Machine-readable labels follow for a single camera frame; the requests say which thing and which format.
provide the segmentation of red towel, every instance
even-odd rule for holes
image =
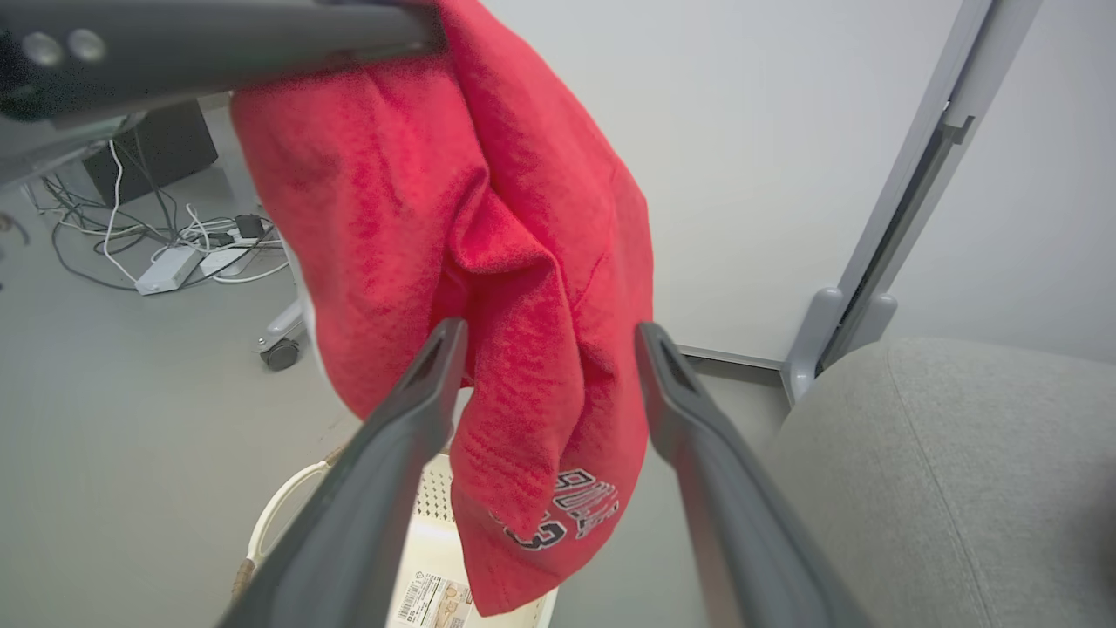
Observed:
[[[493,615],[580,569],[631,500],[651,235],[631,173],[542,59],[475,0],[440,4],[449,54],[241,91],[232,115],[357,416],[439,321],[469,322],[452,502]]]

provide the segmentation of white laundry basket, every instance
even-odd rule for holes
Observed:
[[[295,511],[291,496],[306,496],[321,482],[340,455],[340,450],[298,472],[288,480],[263,509],[252,538],[248,543],[248,558],[241,563],[233,583],[235,599],[247,587],[256,568],[264,560],[267,551],[275,545],[264,541],[270,537],[278,540],[281,534],[272,531],[281,510]],[[439,454],[423,468],[415,496],[407,540],[400,559],[400,571],[392,592],[392,612],[385,624],[388,628],[547,628],[554,612],[558,589],[539,600],[522,606],[511,612],[494,617],[481,617],[472,608],[472,596],[468,591],[465,564],[461,552],[453,510],[450,508],[450,458]],[[282,528],[295,513],[285,512]]]

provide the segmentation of basket label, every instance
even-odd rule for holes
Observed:
[[[419,571],[411,579],[392,628],[463,628],[472,608],[473,595],[468,584]]]

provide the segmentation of gray fabric seat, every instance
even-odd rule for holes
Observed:
[[[879,626],[1116,626],[1116,367],[868,346],[764,457]]]

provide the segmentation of chair wheel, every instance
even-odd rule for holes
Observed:
[[[281,371],[298,363],[298,344],[290,339],[282,339],[271,349],[260,354],[260,360],[272,371]]]

